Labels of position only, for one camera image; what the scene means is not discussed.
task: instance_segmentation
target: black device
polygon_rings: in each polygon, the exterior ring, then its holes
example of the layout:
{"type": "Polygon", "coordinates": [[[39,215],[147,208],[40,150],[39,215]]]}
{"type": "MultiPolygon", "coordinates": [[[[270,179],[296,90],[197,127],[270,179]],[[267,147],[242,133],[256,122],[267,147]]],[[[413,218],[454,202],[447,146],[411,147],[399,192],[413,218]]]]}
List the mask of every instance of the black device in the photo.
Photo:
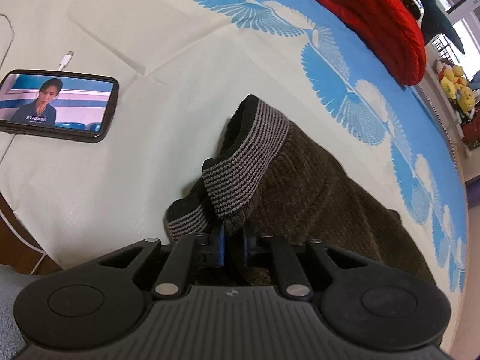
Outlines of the black device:
{"type": "Polygon", "coordinates": [[[13,70],[0,83],[0,131],[96,143],[107,133],[116,79],[55,70],[13,70]]]}
{"type": "Polygon", "coordinates": [[[318,239],[254,233],[147,238],[30,284],[14,305],[28,342],[17,359],[449,359],[437,287],[318,239]],[[198,284],[238,257],[273,285],[198,284]]]}

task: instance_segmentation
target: red cushion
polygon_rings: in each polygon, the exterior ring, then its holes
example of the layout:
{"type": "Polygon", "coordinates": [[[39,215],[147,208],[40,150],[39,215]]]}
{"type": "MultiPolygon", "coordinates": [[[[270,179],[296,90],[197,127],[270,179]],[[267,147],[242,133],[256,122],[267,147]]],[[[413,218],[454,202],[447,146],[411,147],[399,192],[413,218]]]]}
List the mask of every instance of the red cushion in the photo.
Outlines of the red cushion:
{"type": "Polygon", "coordinates": [[[363,39],[401,84],[425,74],[423,35],[400,0],[317,0],[363,39]]]}

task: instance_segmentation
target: charging cable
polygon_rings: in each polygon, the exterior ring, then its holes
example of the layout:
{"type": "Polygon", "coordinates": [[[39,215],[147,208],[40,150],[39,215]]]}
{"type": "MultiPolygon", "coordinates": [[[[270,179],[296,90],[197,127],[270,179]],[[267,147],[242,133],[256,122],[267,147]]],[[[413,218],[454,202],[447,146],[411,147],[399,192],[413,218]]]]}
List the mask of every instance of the charging cable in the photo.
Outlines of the charging cable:
{"type": "Polygon", "coordinates": [[[63,57],[63,59],[60,62],[60,66],[58,67],[58,71],[63,71],[63,69],[68,66],[68,64],[70,63],[73,56],[74,56],[73,51],[69,51],[67,54],[65,54],[65,56],[63,57]]]}
{"type": "Polygon", "coordinates": [[[7,54],[8,52],[10,51],[10,48],[11,48],[11,44],[14,42],[14,39],[15,39],[15,30],[14,30],[14,27],[10,21],[10,19],[8,18],[7,15],[3,14],[3,13],[0,13],[0,17],[4,17],[6,18],[7,20],[7,23],[8,25],[10,26],[10,33],[11,33],[11,36],[10,36],[10,43],[8,44],[7,46],[7,50],[5,50],[5,54],[3,55],[2,59],[0,60],[0,70],[2,69],[2,66],[3,66],[3,62],[5,62],[5,59],[7,58],[7,54]]]}
{"type": "MultiPolygon", "coordinates": [[[[10,51],[10,48],[11,48],[11,45],[13,44],[14,42],[14,39],[15,39],[15,29],[14,29],[14,26],[12,25],[10,19],[8,18],[8,16],[6,14],[3,14],[3,13],[0,13],[0,17],[4,17],[6,20],[7,20],[7,23],[8,25],[10,26],[10,33],[11,33],[11,36],[10,36],[10,42],[7,46],[7,49],[5,50],[5,54],[3,55],[3,57],[0,59],[0,70],[2,69],[3,67],[3,63],[5,62],[6,58],[7,58],[7,55],[8,55],[8,52],[10,51]]],[[[70,58],[68,59],[67,63],[65,65],[67,65],[71,60],[71,56],[70,58]]],[[[2,163],[11,143],[13,142],[15,138],[15,134],[13,135],[13,137],[11,138],[11,141],[7,147],[7,149],[5,150],[3,156],[1,157],[0,159],[0,163],[2,163]]],[[[37,264],[35,265],[35,267],[33,268],[33,270],[30,272],[31,275],[33,275],[38,267],[40,266],[40,264],[42,264],[42,261],[45,259],[45,257],[47,256],[47,254],[45,253],[44,250],[42,249],[39,249],[38,247],[35,247],[33,245],[31,245],[30,243],[28,243],[27,241],[25,241],[25,239],[23,239],[23,237],[17,233],[17,231],[14,229],[14,227],[11,225],[11,223],[8,221],[8,219],[5,217],[4,213],[2,211],[0,211],[0,216],[1,218],[3,219],[3,221],[6,223],[6,225],[8,226],[8,228],[10,229],[10,231],[13,233],[13,235],[15,235],[16,238],[18,238],[18,240],[25,246],[29,247],[31,250],[33,251],[36,251],[38,253],[40,253],[42,256],[40,257],[40,259],[38,260],[37,264]]]]}

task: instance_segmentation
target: round pad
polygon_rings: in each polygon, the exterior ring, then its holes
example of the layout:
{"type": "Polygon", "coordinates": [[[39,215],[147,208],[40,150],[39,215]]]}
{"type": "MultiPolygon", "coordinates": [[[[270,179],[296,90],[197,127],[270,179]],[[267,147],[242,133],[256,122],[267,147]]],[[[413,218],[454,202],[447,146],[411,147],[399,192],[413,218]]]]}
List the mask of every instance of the round pad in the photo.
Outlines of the round pad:
{"type": "Polygon", "coordinates": [[[380,264],[343,270],[320,308],[346,339],[390,352],[435,343],[450,319],[448,299],[437,287],[380,264]]]}
{"type": "Polygon", "coordinates": [[[30,341],[44,347],[84,350],[128,333],[144,308],[142,292],[127,272],[90,266],[32,283],[15,300],[13,313],[30,341]]]}
{"type": "Polygon", "coordinates": [[[50,309],[64,317],[84,317],[97,311],[104,296],[90,286],[69,286],[56,290],[49,299],[50,309]]]}
{"type": "Polygon", "coordinates": [[[385,318],[403,318],[417,307],[417,298],[396,287],[372,288],[361,298],[363,306],[372,314],[385,318]]]}

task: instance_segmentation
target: white bedsheet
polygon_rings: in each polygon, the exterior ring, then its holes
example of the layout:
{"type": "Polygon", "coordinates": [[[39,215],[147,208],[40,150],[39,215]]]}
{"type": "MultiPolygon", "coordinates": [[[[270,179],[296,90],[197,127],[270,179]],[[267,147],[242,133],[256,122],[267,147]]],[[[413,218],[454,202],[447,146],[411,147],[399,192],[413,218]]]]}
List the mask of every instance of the white bedsheet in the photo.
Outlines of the white bedsheet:
{"type": "MultiPolygon", "coordinates": [[[[400,212],[448,292],[426,231],[431,218],[418,225],[402,200],[392,138],[365,145],[326,112],[298,58],[304,36],[237,28],[230,17],[194,0],[1,0],[0,13],[16,33],[0,75],[14,68],[56,69],[73,50],[68,70],[120,83],[117,111],[102,142],[17,136],[0,164],[2,195],[63,268],[147,237],[168,242],[165,210],[188,193],[203,161],[217,152],[229,117],[253,93],[400,212]]],[[[1,20],[0,50],[9,36],[1,20]]],[[[1,153],[10,141],[0,133],[1,153]]],[[[457,310],[461,295],[449,297],[457,310]]]]}

